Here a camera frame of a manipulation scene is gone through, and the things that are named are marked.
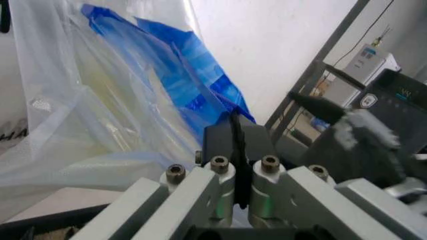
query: plastic bag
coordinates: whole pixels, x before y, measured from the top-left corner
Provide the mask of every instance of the plastic bag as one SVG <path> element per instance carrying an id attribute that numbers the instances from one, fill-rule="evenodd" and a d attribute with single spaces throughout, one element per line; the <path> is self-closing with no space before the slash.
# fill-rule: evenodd
<path id="1" fill-rule="evenodd" d="M 192 65 L 197 61 L 184 57 L 185 48 L 171 48 L 174 43 L 150 48 L 160 39 L 155 31 L 142 31 L 119 17 L 103 18 L 102 24 L 88 20 L 81 14 L 81 3 L 10 3 L 30 134 L 0 156 L 0 220 L 58 188 L 125 190 L 138 178 L 158 179 L 171 163 L 190 170 L 203 126 L 237 106 L 249 114 L 243 99 L 222 97 L 227 93 L 214 91 L 214 84 L 199 79 L 200 72 Z M 129 0 L 122 6 L 138 3 L 159 6 L 169 1 Z M 104 24 L 120 28 L 105 31 Z M 94 26 L 104 28 L 102 37 Z M 141 51 L 141 34 L 150 40 L 143 41 L 148 44 L 144 50 L 156 50 L 152 55 Z M 119 42 L 128 48 L 120 48 Z M 172 55 L 155 58 L 162 51 Z M 168 61 L 172 68 L 162 68 Z M 167 84 L 172 79 L 168 77 L 177 76 L 171 71 L 176 66 L 185 84 L 192 83 L 198 91 L 193 96 L 209 104 L 180 105 L 181 98 L 173 94 L 180 88 Z"/>

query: metal frame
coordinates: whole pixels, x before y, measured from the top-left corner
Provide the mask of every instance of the metal frame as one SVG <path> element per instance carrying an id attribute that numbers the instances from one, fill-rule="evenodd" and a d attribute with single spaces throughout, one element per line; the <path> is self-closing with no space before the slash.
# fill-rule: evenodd
<path id="1" fill-rule="evenodd" d="M 165 186 L 142 177 L 72 239 L 130 239 L 167 197 Z"/>
<path id="2" fill-rule="evenodd" d="M 402 239 L 427 239 L 427 220 L 364 178 L 335 189 Z"/>
<path id="3" fill-rule="evenodd" d="M 263 191 L 272 199 L 274 214 L 290 226 L 321 226 L 336 239 L 399 239 L 304 166 Z"/>
<path id="4" fill-rule="evenodd" d="M 362 12 L 365 6 L 368 4 L 369 0 L 358 0 L 356 4 L 354 4 L 353 8 L 348 12 L 347 16 L 342 20 L 339 26 L 335 29 L 333 34 L 329 37 L 320 51 L 316 54 L 314 59 L 308 65 L 307 69 L 304 73 L 299 77 L 298 81 L 296 81 L 295 85 L 292 87 L 291 92 L 301 93 L 303 95 L 308 95 L 313 88 L 316 86 L 317 81 L 322 76 L 325 71 L 326 65 L 323 63 L 323 60 L 328 55 L 328 53 L 332 50 L 335 44 L 340 40 L 343 34 L 347 31 L 353 21 L 357 18 L 357 16 Z M 270 116 L 268 121 L 265 123 L 265 127 L 269 130 L 272 129 L 273 125 L 277 122 L 277 120 L 284 114 L 284 111 L 291 104 L 291 99 L 289 96 L 286 96 L 282 102 L 279 104 L 277 109 Z M 271 134 L 272 142 L 275 144 L 277 140 L 281 137 L 283 132 L 285 131 L 288 124 L 294 118 L 295 114 L 299 110 L 299 106 L 296 104 L 292 104 L 290 109 L 284 115 L 281 122 L 278 124 L 277 128 L 274 129 Z"/>
<path id="5" fill-rule="evenodd" d="M 192 226 L 208 223 L 220 196 L 218 176 L 195 167 L 132 239 L 183 239 Z"/>

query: label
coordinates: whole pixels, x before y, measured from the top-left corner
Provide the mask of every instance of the label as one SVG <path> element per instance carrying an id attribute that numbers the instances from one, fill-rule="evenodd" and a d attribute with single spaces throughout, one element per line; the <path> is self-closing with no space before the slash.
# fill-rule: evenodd
<path id="1" fill-rule="evenodd" d="M 378 101 L 377 96 L 374 94 L 368 93 L 360 100 L 360 107 L 363 109 L 368 109 L 372 107 Z"/>

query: display screen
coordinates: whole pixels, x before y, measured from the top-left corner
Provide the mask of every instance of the display screen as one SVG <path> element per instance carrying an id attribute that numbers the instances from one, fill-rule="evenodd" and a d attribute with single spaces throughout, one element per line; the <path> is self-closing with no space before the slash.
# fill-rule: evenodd
<path id="1" fill-rule="evenodd" d="M 415 79 L 392 70 L 385 70 L 373 85 L 398 99 L 427 110 L 427 85 Z"/>

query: machine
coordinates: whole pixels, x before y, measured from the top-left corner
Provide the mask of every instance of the machine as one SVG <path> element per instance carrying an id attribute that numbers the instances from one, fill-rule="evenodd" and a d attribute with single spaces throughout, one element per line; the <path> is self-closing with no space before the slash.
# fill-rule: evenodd
<path id="1" fill-rule="evenodd" d="M 365 44 L 342 71 L 361 84 L 368 86 L 385 69 L 398 72 L 401 67 L 391 53 Z M 341 107 L 347 108 L 350 107 L 350 104 L 359 93 L 358 89 L 354 89 L 345 82 L 335 79 L 323 97 Z"/>
<path id="2" fill-rule="evenodd" d="M 336 184 L 327 167 L 279 159 L 267 130 L 233 113 L 205 129 L 191 172 L 174 164 L 160 183 L 141 178 L 72 239 L 427 239 L 426 186 L 405 171 L 390 129 L 365 109 L 334 127 L 348 151 L 361 139 L 353 133 L 376 141 L 393 173 L 378 176 L 386 188 L 363 177 Z M 234 205 L 253 228 L 229 228 Z"/>

